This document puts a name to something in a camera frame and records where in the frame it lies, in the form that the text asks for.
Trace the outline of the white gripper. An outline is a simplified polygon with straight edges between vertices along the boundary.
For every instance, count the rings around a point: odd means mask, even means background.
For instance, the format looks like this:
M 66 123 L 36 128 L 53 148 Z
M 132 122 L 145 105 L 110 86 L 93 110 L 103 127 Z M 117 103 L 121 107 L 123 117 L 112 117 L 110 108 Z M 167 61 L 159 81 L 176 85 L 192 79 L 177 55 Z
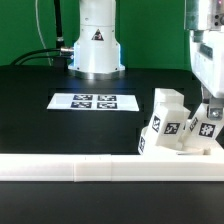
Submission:
M 209 119 L 222 119 L 224 113 L 224 32 L 206 31 L 202 42 L 193 41 L 190 32 L 190 62 L 201 82 L 202 102 Z

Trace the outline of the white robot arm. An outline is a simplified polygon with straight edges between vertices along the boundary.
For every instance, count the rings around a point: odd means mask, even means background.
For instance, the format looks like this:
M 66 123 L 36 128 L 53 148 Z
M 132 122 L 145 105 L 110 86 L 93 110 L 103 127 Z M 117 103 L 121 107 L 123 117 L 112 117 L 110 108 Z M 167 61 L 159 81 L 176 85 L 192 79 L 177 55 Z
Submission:
M 80 0 L 80 36 L 68 69 L 85 79 L 124 74 L 115 38 L 116 0 Z M 185 0 L 184 29 L 189 32 L 190 64 L 202 84 L 207 117 L 224 117 L 224 0 Z

